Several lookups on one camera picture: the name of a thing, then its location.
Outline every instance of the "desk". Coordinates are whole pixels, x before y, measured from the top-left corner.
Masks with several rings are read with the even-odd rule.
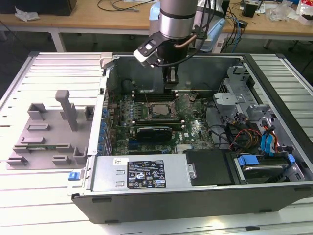
[[[238,0],[231,0],[230,7]],[[40,15],[41,19],[23,22],[13,14],[0,14],[2,20],[12,31],[48,32],[58,52],[64,52],[65,47],[61,33],[93,33],[93,34],[139,34],[149,32],[149,10],[151,4],[144,4],[139,12],[107,12],[97,7],[98,0],[77,0],[76,7],[70,16]],[[129,7],[133,3],[121,2],[118,6]],[[101,6],[112,9],[108,0]],[[233,13],[241,16],[241,11],[233,8]],[[313,27],[304,26],[290,19],[289,22],[270,22],[266,15],[254,15],[253,18],[240,17],[247,21],[248,26],[244,38],[277,39],[277,40],[313,40]],[[232,25],[227,22],[219,41],[224,40],[232,32]]]

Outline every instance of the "metal slatted table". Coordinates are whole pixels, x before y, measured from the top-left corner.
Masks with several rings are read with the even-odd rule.
[[[96,102],[102,71],[100,53],[40,53],[29,57],[0,101],[1,158],[6,159],[24,127],[31,102],[59,109],[57,89],[69,89],[77,109]],[[306,81],[284,59],[253,55],[302,127],[309,134],[312,96]],[[7,171],[0,163],[0,234],[307,234],[313,231],[313,198],[302,199],[279,212],[240,214],[164,221],[96,225],[72,203],[70,195],[81,187],[69,182],[67,170]]]

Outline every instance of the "gray 3d printed part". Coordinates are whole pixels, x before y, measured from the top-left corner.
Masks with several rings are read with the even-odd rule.
[[[83,168],[87,161],[94,107],[76,111],[75,106],[71,106],[77,122],[77,131],[73,132],[68,119],[64,120],[61,116],[63,110],[46,110],[43,104],[30,106],[32,111],[38,111],[35,113],[39,113],[41,118],[28,120],[13,147],[7,169]]]
[[[55,94],[55,99],[60,102],[64,114],[67,117],[67,121],[72,131],[77,131],[77,121],[75,116],[75,106],[71,106],[69,103],[69,91],[68,90],[58,90]]]
[[[42,103],[32,103],[27,112],[32,120],[43,120],[42,113],[47,110]]]
[[[73,153],[73,158],[75,159],[75,161],[77,162],[77,164],[85,164],[86,160],[87,160],[87,151],[88,148],[84,149],[83,153],[80,153],[78,148],[75,147],[74,149],[74,153]]]
[[[49,124],[33,124],[27,127],[28,131],[48,131],[49,129]]]
[[[27,160],[24,157],[9,158],[6,161],[9,165],[26,165]]]
[[[52,162],[55,165],[70,165],[71,160],[67,155],[54,155]]]

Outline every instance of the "warning label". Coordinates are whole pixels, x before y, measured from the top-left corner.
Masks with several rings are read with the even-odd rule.
[[[162,160],[127,163],[127,187],[165,188],[165,170]]]

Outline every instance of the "screw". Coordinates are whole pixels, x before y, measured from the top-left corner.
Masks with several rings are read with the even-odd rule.
[[[189,177],[194,180],[196,178],[196,174],[194,172],[190,172]]]

